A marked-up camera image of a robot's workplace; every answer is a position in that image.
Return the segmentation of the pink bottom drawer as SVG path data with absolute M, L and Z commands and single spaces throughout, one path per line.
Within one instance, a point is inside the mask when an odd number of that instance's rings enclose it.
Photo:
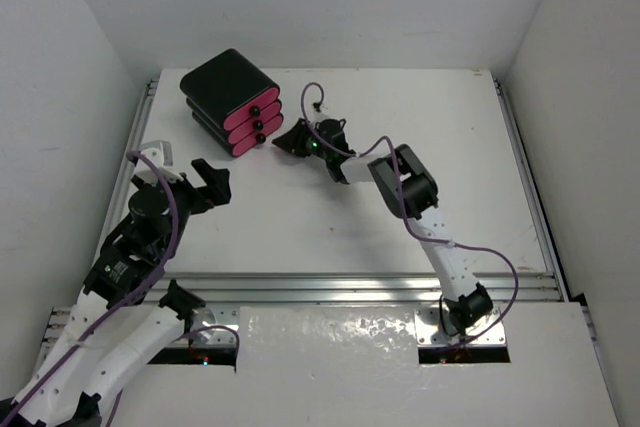
M 233 157 L 239 157 L 239 156 L 243 155 L 244 153 L 246 153 L 247 151 L 249 151 L 250 149 L 252 149 L 253 147 L 265 143 L 266 139 L 269 136 L 264 136 L 263 134 L 258 134 L 256 136 L 247 137 L 247 138 L 243 139 L 238 144 L 231 144 L 230 143 L 230 145 L 231 145 L 231 155 Z

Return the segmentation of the pink drawer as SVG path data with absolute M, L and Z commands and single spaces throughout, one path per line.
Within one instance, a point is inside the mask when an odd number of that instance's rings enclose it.
M 242 123 L 254 117 L 254 111 L 261 112 L 276 101 L 279 98 L 279 94 L 280 88 L 278 86 L 266 89 L 264 92 L 260 93 L 255 98 L 250 99 L 234 112 L 229 114 L 223 122 L 223 129 L 225 131 L 232 131 L 236 129 Z
M 239 157 L 239 156 L 243 155 L 244 153 L 246 153 L 247 151 L 249 151 L 250 149 L 252 149 L 253 147 L 265 143 L 266 139 L 269 136 L 264 136 L 263 134 L 258 134 L 256 136 L 247 137 L 247 138 L 243 139 L 238 144 L 231 144 L 230 143 L 230 145 L 231 145 L 231 155 L 233 157 Z
M 283 123 L 284 117 L 281 114 L 281 107 L 281 101 L 275 100 L 263 108 L 259 114 L 250 115 L 246 121 L 229 133 L 227 141 L 231 144 L 238 144 L 247 137 L 258 134 L 264 136 L 273 134 Z

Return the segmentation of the pink top drawer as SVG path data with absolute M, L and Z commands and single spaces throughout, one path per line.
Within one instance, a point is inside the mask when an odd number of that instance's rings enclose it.
M 225 131 L 232 131 L 236 129 L 242 123 L 254 117 L 254 111 L 261 112 L 276 101 L 279 98 L 279 94 L 280 88 L 278 86 L 266 89 L 264 92 L 260 93 L 255 98 L 250 99 L 234 112 L 229 114 L 223 122 L 223 129 Z

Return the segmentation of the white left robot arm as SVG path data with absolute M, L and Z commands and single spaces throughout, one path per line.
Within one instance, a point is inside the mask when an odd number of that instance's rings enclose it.
M 105 238 L 62 333 L 29 383 L 1 402 L 4 426 L 98 426 L 126 384 L 160 351 L 202 332 L 206 303 L 171 281 L 141 324 L 116 346 L 109 340 L 118 314 L 138 307 L 163 277 L 194 215 L 231 200 L 230 173 L 205 160 L 191 165 L 203 180 L 140 153 L 126 216 Z

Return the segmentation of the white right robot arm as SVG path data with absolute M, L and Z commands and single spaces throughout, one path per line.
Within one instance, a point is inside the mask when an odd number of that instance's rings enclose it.
M 322 160 L 331 179 L 340 184 L 371 183 L 390 213 L 406 223 L 421 245 L 440 282 L 449 323 L 463 336 L 493 309 L 487 289 L 469 271 L 439 208 L 438 186 L 411 147 L 391 145 L 380 138 L 364 152 L 350 148 L 344 119 L 324 118 L 316 123 L 299 119 L 273 140 L 284 152 Z

